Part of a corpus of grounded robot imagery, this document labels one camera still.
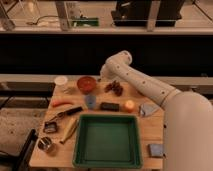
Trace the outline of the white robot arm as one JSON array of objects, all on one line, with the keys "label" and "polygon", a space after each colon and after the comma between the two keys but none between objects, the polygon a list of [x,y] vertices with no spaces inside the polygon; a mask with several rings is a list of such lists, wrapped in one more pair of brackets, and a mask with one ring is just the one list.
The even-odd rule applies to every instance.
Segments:
[{"label": "white robot arm", "polygon": [[131,54],[121,51],[106,59],[101,78],[120,77],[164,110],[163,170],[213,171],[211,102],[139,72],[131,63]]}]

